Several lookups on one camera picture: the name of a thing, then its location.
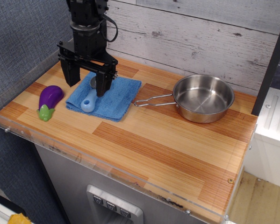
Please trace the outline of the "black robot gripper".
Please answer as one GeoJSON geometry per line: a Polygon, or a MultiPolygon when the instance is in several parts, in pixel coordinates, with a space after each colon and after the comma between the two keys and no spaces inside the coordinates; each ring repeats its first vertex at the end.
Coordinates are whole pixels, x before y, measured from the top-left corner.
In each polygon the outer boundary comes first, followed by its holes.
{"type": "Polygon", "coordinates": [[[96,72],[96,92],[102,97],[116,77],[118,61],[106,52],[107,26],[75,27],[73,40],[59,41],[59,60],[66,83],[72,87],[80,81],[80,68],[96,72]]]}

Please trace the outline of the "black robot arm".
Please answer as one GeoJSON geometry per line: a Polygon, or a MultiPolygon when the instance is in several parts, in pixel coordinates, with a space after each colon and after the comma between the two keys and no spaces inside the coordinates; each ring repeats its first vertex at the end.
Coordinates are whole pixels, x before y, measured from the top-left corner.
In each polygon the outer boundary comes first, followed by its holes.
{"type": "Polygon", "coordinates": [[[70,27],[72,42],[58,43],[59,60],[65,80],[69,86],[80,81],[80,69],[94,72],[96,92],[102,97],[115,79],[118,61],[107,51],[107,22],[114,23],[106,16],[106,0],[68,0],[71,13],[70,27]]]}

